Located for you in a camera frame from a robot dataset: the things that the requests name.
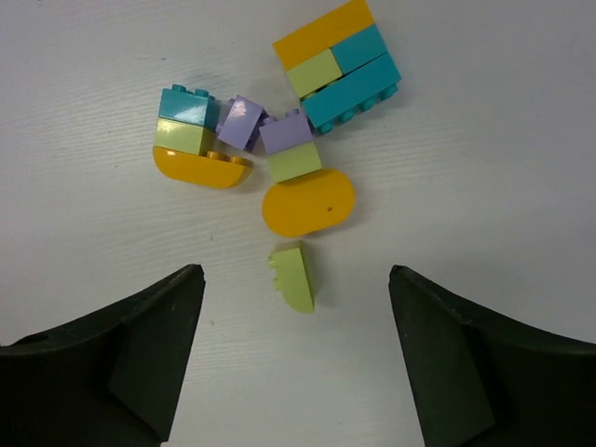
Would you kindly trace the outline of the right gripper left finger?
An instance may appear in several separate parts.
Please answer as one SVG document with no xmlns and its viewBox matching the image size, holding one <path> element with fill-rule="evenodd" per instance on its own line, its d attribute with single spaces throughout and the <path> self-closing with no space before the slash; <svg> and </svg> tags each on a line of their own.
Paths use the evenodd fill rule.
<svg viewBox="0 0 596 447">
<path fill-rule="evenodd" d="M 189 264 L 130 297 L 1 348 L 4 446 L 160 446 L 205 290 Z"/>
</svg>

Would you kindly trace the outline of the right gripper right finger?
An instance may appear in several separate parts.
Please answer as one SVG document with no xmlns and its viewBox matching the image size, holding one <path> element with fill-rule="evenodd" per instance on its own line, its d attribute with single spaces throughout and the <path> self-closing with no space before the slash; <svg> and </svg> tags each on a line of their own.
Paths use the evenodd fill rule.
<svg viewBox="0 0 596 447">
<path fill-rule="evenodd" d="M 404 265 L 388 288 L 425 445 L 594 445 L 593 343 L 521 323 Z"/>
</svg>

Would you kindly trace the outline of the lime green curved brick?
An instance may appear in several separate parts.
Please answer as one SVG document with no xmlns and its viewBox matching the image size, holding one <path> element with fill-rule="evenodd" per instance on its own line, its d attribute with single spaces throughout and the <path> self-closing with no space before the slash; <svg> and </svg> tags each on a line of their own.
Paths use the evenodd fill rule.
<svg viewBox="0 0 596 447">
<path fill-rule="evenodd" d="M 305 259 L 305 245 L 301 240 L 277 244 L 268 257 L 275 270 L 274 287 L 284 302 L 294 311 L 310 314 L 315 311 L 315 295 Z"/>
</svg>

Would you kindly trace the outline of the orange boat-shaped brick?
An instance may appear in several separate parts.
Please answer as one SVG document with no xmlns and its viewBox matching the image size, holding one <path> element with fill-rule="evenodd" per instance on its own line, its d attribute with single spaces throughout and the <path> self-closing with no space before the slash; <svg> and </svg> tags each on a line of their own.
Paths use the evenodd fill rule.
<svg viewBox="0 0 596 447">
<path fill-rule="evenodd" d="M 166 177 L 214 189 L 239 186 L 252 172 L 252 164 L 247 158 L 214 151 L 200 156 L 155 146 L 153 158 L 158 170 Z"/>
</svg>

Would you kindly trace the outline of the orange oval brick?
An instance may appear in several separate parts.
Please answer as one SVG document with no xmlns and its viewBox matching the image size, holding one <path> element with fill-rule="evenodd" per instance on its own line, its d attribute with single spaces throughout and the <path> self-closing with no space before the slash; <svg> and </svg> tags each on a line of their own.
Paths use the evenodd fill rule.
<svg viewBox="0 0 596 447">
<path fill-rule="evenodd" d="M 271 186 L 262 216 L 279 236 L 300 237 L 343 223 L 355 204 L 351 180 L 337 169 L 320 169 Z"/>
</svg>

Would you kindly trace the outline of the lime green small brick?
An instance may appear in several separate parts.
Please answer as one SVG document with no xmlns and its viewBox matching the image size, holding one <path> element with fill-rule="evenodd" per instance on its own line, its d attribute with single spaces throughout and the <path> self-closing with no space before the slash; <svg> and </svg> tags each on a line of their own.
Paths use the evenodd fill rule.
<svg viewBox="0 0 596 447">
<path fill-rule="evenodd" d="M 154 146 L 190 155 L 204 156 L 213 149 L 213 131 L 183 122 L 159 117 L 156 123 Z"/>
</svg>

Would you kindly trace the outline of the lime green square brick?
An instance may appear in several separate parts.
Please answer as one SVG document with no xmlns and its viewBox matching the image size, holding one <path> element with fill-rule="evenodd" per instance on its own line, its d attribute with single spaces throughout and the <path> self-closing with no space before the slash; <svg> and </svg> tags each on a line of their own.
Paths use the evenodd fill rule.
<svg viewBox="0 0 596 447">
<path fill-rule="evenodd" d="M 318 148 L 307 142 L 266 158 L 274 182 L 282 183 L 322 169 Z"/>
</svg>

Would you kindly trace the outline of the teal sloped brick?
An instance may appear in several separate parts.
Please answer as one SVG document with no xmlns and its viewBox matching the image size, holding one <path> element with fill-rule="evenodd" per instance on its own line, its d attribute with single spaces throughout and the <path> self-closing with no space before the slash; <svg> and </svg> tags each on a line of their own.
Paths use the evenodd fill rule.
<svg viewBox="0 0 596 447">
<path fill-rule="evenodd" d="M 219 121 L 220 104 L 204 89 L 192 90 L 173 84 L 162 89 L 158 116 L 214 131 Z"/>
</svg>

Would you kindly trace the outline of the purple sloped brick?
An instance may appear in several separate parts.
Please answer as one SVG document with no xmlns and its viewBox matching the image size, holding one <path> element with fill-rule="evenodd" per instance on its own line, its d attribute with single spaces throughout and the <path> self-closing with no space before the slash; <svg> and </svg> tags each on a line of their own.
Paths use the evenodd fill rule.
<svg viewBox="0 0 596 447">
<path fill-rule="evenodd" d="M 227 116 L 216 127 L 217 138 L 238 150 L 251 153 L 259 138 L 259 127 L 269 113 L 260 104 L 241 95 L 230 99 L 228 105 Z"/>
</svg>

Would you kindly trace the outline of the purple square brick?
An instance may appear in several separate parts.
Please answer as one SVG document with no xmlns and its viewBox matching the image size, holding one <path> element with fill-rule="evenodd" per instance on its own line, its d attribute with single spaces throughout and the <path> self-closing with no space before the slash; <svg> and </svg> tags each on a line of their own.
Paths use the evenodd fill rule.
<svg viewBox="0 0 596 447">
<path fill-rule="evenodd" d="M 312 142 L 314 139 L 308 119 L 300 109 L 290 109 L 280 119 L 269 116 L 259 131 L 268 155 Z"/>
</svg>

